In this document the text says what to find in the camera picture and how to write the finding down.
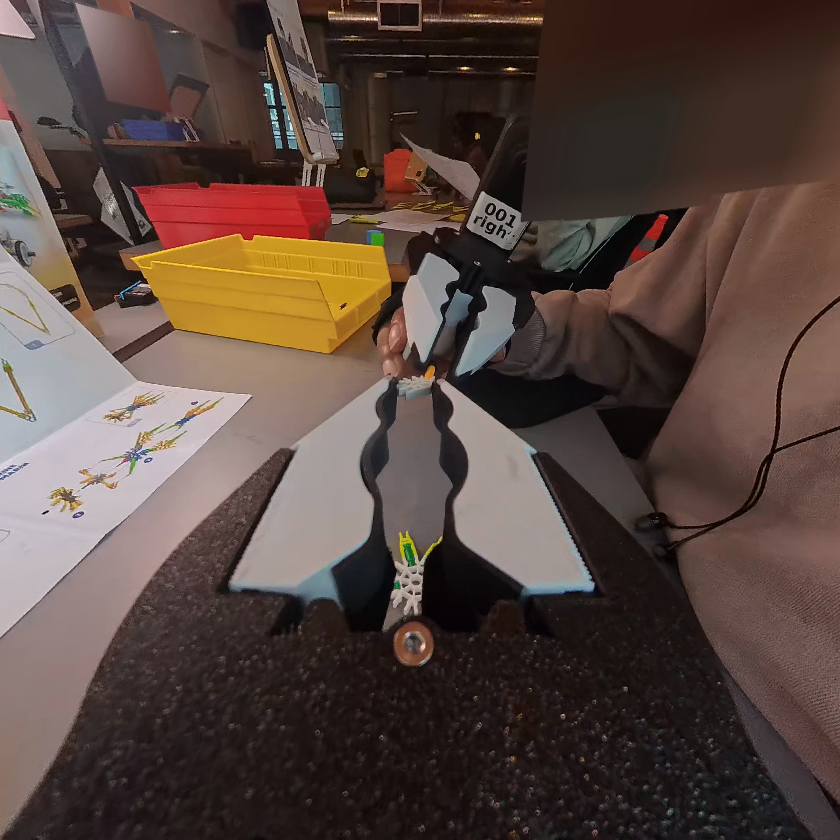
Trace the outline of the black hoodie drawstring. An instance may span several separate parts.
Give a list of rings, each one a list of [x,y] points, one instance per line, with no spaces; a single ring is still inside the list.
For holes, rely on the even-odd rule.
[[[640,533],[652,534],[654,532],[688,532],[686,536],[677,539],[667,537],[667,540],[664,543],[659,544],[654,550],[654,553],[658,557],[676,556],[678,550],[684,547],[686,544],[696,539],[705,537],[708,534],[713,533],[719,529],[722,529],[730,523],[739,520],[740,518],[751,512],[752,509],[757,507],[759,502],[762,500],[765,491],[767,490],[767,486],[770,481],[770,473],[774,465],[774,461],[776,460],[779,454],[788,452],[789,450],[793,450],[806,444],[810,444],[811,442],[814,442],[820,438],[827,438],[832,435],[838,434],[839,426],[835,425],[832,427],[824,428],[812,434],[800,436],[786,444],[781,443],[781,431],[784,409],[784,386],[795,353],[799,349],[801,343],[803,342],[807,334],[828,313],[837,308],[838,305],[839,297],[835,297],[830,302],[828,302],[821,310],[819,310],[813,317],[811,317],[809,321],[805,324],[805,326],[797,333],[790,347],[786,351],[775,385],[773,403],[773,433],[771,436],[770,447],[764,455],[764,457],[762,458],[762,460],[760,461],[758,468],[756,469],[752,487],[744,502],[739,507],[735,508],[734,511],[730,512],[728,515],[709,522],[695,524],[677,524],[674,521],[672,521],[671,518],[663,511],[655,511],[653,513],[648,513],[647,515],[642,516],[641,518],[638,518],[636,520],[634,524],[634,529]]]

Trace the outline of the blue storage bins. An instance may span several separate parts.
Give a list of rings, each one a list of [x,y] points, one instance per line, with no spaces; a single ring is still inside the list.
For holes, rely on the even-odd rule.
[[[185,142],[183,126],[179,122],[160,120],[123,119],[122,128],[128,139],[134,141]]]

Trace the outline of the person's right hand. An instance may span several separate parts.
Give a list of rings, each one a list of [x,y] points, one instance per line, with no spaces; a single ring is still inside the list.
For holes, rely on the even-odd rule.
[[[384,376],[400,380],[422,373],[414,362],[404,356],[407,335],[403,307],[396,309],[390,320],[380,327],[376,334],[375,345],[380,355]]]

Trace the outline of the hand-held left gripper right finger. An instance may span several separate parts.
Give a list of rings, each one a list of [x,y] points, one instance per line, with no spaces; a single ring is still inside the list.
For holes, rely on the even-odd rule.
[[[552,459],[449,383],[436,383],[432,398],[451,489],[426,562],[423,613],[479,624],[499,602],[592,599],[593,575],[548,482]]]

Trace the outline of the yellow plastic bin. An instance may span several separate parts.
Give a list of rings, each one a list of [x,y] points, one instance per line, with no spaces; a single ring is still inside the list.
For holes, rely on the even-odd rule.
[[[379,245],[233,234],[133,262],[174,329],[323,354],[392,290]]]

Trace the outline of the black padded cushion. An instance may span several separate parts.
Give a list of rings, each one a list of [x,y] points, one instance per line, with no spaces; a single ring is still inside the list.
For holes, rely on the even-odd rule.
[[[485,368],[455,380],[454,387],[508,428],[547,423],[601,400],[606,389],[564,374],[548,380],[527,380]]]

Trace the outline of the white hanging banner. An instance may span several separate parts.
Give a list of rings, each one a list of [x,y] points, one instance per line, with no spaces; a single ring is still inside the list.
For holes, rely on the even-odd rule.
[[[336,165],[340,158],[299,5],[296,1],[266,4],[272,26],[266,47],[303,159],[302,184],[323,187],[327,168]]]

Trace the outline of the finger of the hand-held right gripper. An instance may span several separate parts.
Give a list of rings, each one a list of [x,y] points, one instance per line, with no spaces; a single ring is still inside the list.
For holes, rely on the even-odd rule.
[[[472,375],[505,347],[516,329],[517,305],[507,291],[483,286],[456,333],[455,377]]]
[[[402,297],[406,346],[426,363],[445,324],[445,312],[457,289],[459,272],[435,254],[426,254],[415,275],[409,277]]]

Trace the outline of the cluttered work table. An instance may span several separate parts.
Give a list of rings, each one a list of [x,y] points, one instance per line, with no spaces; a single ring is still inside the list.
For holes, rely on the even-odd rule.
[[[325,239],[329,242],[365,245],[367,232],[379,230],[384,235],[385,260],[399,264],[408,242],[421,233],[432,234],[437,228],[458,231],[465,220],[462,213],[431,213],[410,207],[343,206],[331,208],[332,223]]]

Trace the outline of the person's beige hoodie torso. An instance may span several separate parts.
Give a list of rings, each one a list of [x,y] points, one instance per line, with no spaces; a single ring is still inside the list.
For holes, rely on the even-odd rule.
[[[610,317],[688,358],[647,458],[656,505],[707,525],[678,548],[719,659],[838,800],[838,184],[724,196],[616,276]]]

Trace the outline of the person's right forearm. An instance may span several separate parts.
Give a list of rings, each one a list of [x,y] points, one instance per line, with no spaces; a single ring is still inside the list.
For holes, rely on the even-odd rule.
[[[625,406],[666,406],[681,391],[683,359],[658,331],[650,283],[621,272],[607,290],[536,294],[534,306],[492,370],[531,381],[573,374]]]

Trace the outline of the orange chair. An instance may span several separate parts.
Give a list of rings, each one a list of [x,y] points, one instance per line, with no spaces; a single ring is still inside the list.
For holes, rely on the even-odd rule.
[[[384,189],[387,193],[413,194],[416,184],[406,178],[406,171],[413,152],[405,148],[394,149],[383,155]]]

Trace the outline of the stack of red bins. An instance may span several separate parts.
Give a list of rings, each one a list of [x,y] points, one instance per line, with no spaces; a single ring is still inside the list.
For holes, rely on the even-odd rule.
[[[324,239],[332,224],[316,186],[176,183],[133,190],[164,249],[230,235]]]

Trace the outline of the printed paper sheet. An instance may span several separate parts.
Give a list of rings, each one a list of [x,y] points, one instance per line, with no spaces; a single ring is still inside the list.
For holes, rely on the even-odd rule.
[[[130,245],[138,245],[152,230],[152,224],[146,216],[144,216],[134,191],[125,184],[121,184],[121,187],[125,194],[125,201],[131,209],[134,222],[140,232],[140,237],[132,237],[125,218],[123,217],[121,206],[111,189],[110,183],[102,167],[99,168],[92,183],[93,191],[101,205],[100,220],[114,234],[120,236],[126,243],[129,243]]]

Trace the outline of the toy instruction sheet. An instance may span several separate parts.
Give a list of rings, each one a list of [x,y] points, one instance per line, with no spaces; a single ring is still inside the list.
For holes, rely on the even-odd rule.
[[[250,400],[136,380],[2,248],[1,633]]]

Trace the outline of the dark paned window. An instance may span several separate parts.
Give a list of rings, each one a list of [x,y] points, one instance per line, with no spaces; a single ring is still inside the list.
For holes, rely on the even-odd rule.
[[[320,85],[329,131],[338,151],[343,148],[340,90],[335,83]],[[263,80],[264,98],[276,151],[299,151],[287,102],[276,82]]]

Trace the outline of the silver ventilation duct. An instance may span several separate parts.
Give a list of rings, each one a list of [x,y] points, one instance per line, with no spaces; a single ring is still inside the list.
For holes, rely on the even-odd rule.
[[[329,2],[337,67],[381,76],[533,77],[545,2]]]

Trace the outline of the grey desk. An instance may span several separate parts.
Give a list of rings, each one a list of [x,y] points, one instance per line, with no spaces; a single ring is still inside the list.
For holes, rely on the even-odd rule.
[[[429,619],[412,667],[320,595],[283,633],[297,596],[233,590],[292,449],[384,384],[371,328],[331,354],[173,330],[128,367],[250,398],[2,636],[2,838],[578,836],[621,799],[660,829],[679,724],[656,633],[688,618],[635,529],[662,505],[590,407],[513,432],[603,597],[527,595],[521,633],[508,602],[476,630]]]

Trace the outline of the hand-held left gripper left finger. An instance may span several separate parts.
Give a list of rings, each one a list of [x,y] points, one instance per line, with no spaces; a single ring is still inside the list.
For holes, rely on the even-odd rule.
[[[396,419],[386,377],[299,440],[228,580],[232,592],[336,602],[349,624],[383,624],[395,568],[376,484]]]

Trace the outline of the toy construction model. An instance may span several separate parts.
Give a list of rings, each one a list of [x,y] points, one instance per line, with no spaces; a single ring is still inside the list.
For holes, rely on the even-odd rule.
[[[426,563],[442,541],[442,537],[438,538],[425,552],[419,553],[409,532],[398,533],[398,556],[393,561],[395,579],[391,604],[403,616],[422,614]]]

